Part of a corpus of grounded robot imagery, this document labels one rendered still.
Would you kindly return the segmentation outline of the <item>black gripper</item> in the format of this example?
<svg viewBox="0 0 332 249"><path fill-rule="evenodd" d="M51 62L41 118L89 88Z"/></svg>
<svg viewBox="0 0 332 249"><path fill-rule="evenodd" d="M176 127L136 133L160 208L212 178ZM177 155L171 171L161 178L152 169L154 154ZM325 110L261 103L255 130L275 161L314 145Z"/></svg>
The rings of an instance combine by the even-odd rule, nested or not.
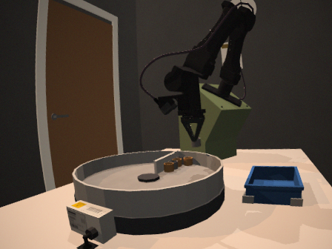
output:
<svg viewBox="0 0 332 249"><path fill-rule="evenodd" d="M187 131L191 141L196 142L197 139L199 138L199 134L205 120L205 116L203 115L203 113L206 113L206 111L205 109L201 108L201 99L199 92L193 92L193 95L191 95L190 93L186 94L188 94L189 109L192 111L190 110L178 111L178 116L182 116L181 123L185 127L185 130ZM193 135L190 123L197 123L195 135Z"/></svg>

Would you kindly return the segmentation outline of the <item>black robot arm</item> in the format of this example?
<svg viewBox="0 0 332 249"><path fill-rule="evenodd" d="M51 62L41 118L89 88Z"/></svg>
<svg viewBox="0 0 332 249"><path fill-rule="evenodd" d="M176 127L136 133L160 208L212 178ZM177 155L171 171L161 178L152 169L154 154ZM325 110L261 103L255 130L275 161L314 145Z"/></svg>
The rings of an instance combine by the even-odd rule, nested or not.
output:
<svg viewBox="0 0 332 249"><path fill-rule="evenodd" d="M183 67L174 65L171 72L165 76L164 83L167 90L190 93L191 95L193 95L193 92L200 93L199 78L207 80L208 76L211 76L215 68L217 55L229 36L227 55L219 76L222 80L218 89L206 83L202 85L202 89L241 107L242 101L231 96L230 92L233 85L238 85L241 78L240 56L242 46L247 32L251 31L255 24L256 16L249 8L243 6L229 9L233 6L235 5L232 2L222 2L222 14L219 20L206 37L192 50L201 47L203 44L205 46L198 51L189 53ZM159 109L164 115L169 114L172 111L171 109L174 110L177 107L178 111L190 110L188 94L162 96L158 97L158 100Z"/></svg>

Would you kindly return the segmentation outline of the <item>blue open box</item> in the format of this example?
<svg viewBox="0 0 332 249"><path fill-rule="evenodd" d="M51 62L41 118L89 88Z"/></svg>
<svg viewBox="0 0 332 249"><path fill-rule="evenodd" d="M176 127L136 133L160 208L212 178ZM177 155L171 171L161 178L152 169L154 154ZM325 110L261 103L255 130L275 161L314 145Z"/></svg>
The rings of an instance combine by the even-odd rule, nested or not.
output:
<svg viewBox="0 0 332 249"><path fill-rule="evenodd" d="M290 205L291 198L302 198L304 185L297 166L252 166L244 188L253 203Z"/></svg>

